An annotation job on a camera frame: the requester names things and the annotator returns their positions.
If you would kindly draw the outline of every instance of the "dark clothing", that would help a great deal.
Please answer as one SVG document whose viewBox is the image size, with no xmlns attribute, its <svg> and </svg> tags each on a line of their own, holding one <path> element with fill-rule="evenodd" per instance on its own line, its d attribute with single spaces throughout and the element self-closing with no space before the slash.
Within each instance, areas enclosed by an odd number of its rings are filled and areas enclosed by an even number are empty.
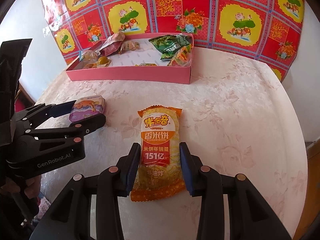
<svg viewBox="0 0 320 240">
<path fill-rule="evenodd" d="M 24 217 L 11 196 L 0 194 L 0 239 L 28 240 L 32 231 L 22 227 Z"/>
</svg>

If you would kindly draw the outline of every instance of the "white wall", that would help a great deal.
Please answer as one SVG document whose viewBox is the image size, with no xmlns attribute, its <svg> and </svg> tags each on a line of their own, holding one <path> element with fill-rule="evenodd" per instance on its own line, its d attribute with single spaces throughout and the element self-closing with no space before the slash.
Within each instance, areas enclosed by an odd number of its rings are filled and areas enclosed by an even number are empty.
<svg viewBox="0 0 320 240">
<path fill-rule="evenodd" d="M 305 141 L 320 137 L 320 22 L 305 3 L 298 54 L 282 82 Z"/>
<path fill-rule="evenodd" d="M 47 26 L 41 0 L 16 0 L 0 25 L 0 43 L 33 39 L 22 62 L 20 82 L 35 101 L 67 66 Z"/>
</svg>

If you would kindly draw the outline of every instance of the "orange snack wrapper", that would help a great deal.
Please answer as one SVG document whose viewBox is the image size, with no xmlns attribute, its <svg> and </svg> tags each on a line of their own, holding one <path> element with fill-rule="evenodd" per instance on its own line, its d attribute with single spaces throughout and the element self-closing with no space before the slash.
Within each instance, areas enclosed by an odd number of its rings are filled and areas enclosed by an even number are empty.
<svg viewBox="0 0 320 240">
<path fill-rule="evenodd" d="M 138 111 L 141 158 L 132 201 L 151 201 L 185 189 L 180 165 L 179 117 L 182 109 L 150 106 Z"/>
</svg>

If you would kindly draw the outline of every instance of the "floral tablecloth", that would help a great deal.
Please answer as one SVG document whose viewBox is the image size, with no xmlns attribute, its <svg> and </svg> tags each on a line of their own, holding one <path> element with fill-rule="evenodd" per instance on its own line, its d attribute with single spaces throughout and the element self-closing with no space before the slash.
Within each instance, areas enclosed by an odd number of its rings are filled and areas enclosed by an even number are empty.
<svg viewBox="0 0 320 240">
<path fill-rule="evenodd" d="M 292 104 L 266 64 L 195 48 L 190 85 L 122 80 L 72 82 L 63 72 L 38 103 L 58 104 L 91 95 L 105 98 L 106 125 L 85 137 L 85 159 L 43 175 L 42 191 L 50 201 L 74 174 L 92 176 L 115 165 L 133 142 L 140 142 L 141 119 L 137 111 L 161 104 L 183 109 L 180 141 L 188 144 L 191 153 L 222 174 L 247 175 L 294 235 L 305 200 L 307 157 Z M 49 119 L 41 128 L 68 125 L 66 115 Z M 200 205 L 201 198 L 192 198 L 187 191 L 146 203 L 119 198 L 124 237 L 196 239 Z"/>
</svg>

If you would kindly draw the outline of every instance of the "snack bag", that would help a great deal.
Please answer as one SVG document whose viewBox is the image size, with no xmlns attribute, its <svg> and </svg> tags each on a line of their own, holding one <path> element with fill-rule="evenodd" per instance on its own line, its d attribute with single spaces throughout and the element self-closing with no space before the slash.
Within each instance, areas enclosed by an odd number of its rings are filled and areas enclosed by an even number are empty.
<svg viewBox="0 0 320 240">
<path fill-rule="evenodd" d="M 114 33 L 113 35 L 109 36 L 100 49 L 101 55 L 109 56 L 110 54 L 117 51 L 121 46 L 124 38 L 125 35 L 123 32 Z"/>
<path fill-rule="evenodd" d="M 184 67 L 191 61 L 191 44 L 179 49 L 171 59 L 168 66 Z"/>
<path fill-rule="evenodd" d="M 140 48 L 140 44 L 138 42 L 133 41 L 124 41 L 119 48 L 119 54 L 122 54 L 129 50 L 136 50 Z"/>
<path fill-rule="evenodd" d="M 171 60 L 179 49 L 191 44 L 191 37 L 183 34 L 165 35 L 149 39 L 149 42 L 162 53 L 161 60 Z"/>
<path fill-rule="evenodd" d="M 162 199 L 185 189 L 178 133 L 181 111 L 164 106 L 138 111 L 142 117 L 141 160 L 132 201 Z"/>
</svg>

